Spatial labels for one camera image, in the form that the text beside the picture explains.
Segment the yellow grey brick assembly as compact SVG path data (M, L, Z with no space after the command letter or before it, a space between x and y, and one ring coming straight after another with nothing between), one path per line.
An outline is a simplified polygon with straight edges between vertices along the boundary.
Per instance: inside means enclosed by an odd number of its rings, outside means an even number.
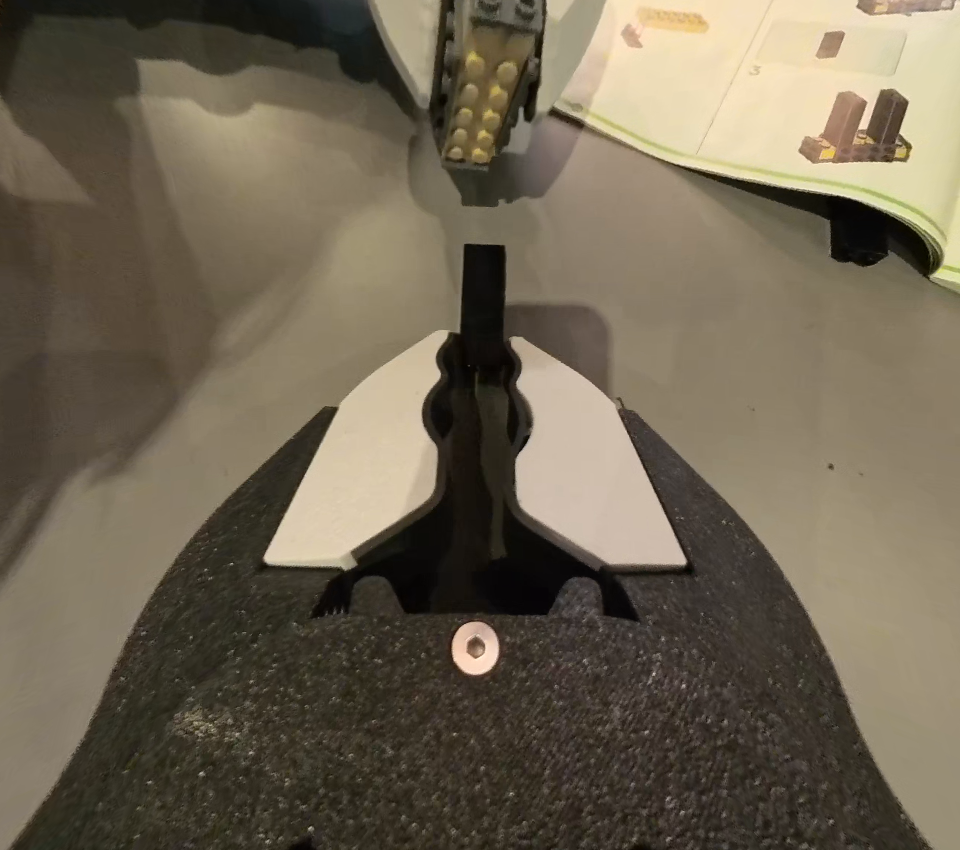
M546 0L450 0L441 16L430 119L462 194L533 115Z

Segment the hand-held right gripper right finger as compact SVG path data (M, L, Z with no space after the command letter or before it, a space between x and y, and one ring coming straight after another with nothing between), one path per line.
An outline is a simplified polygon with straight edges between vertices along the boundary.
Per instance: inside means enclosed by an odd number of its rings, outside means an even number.
M615 402L526 339L510 339L529 437L515 497L536 531L580 562L614 572L684 570L688 559Z

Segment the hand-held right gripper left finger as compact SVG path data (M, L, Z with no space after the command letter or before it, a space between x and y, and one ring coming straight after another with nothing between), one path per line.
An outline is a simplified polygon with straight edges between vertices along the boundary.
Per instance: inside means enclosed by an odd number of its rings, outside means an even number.
M439 451L424 413L449 339L429 334L342 400L263 555L268 568L355 568L435 496Z

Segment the grey desk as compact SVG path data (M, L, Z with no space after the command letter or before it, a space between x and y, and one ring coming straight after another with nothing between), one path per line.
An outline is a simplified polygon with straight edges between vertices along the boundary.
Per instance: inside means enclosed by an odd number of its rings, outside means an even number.
M457 189L365 0L2 0L2 848L206 518L318 410L458 323L639 412L746 520L889 784L958 848L958 296L834 261L798 194L551 117Z

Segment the small black plastic piece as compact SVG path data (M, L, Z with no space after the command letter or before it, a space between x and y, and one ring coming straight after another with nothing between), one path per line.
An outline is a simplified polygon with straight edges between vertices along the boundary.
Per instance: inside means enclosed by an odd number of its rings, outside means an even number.
M831 196L826 202L833 261L869 268L890 255L896 220L851 199Z

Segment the brick instruction booklet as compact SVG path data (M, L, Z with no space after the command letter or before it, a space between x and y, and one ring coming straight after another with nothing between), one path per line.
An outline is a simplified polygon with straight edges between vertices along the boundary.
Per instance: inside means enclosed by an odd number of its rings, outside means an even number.
M649 156L852 201L958 292L959 0L607 0L556 110Z

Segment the black tall brick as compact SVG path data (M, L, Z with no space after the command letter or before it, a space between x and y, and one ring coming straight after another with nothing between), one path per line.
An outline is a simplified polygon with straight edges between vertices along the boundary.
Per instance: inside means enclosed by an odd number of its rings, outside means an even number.
M477 517L485 560L505 557L506 497L513 479L513 368L505 335L506 250L468 244L462 252L460 344L466 388L467 437L479 500Z

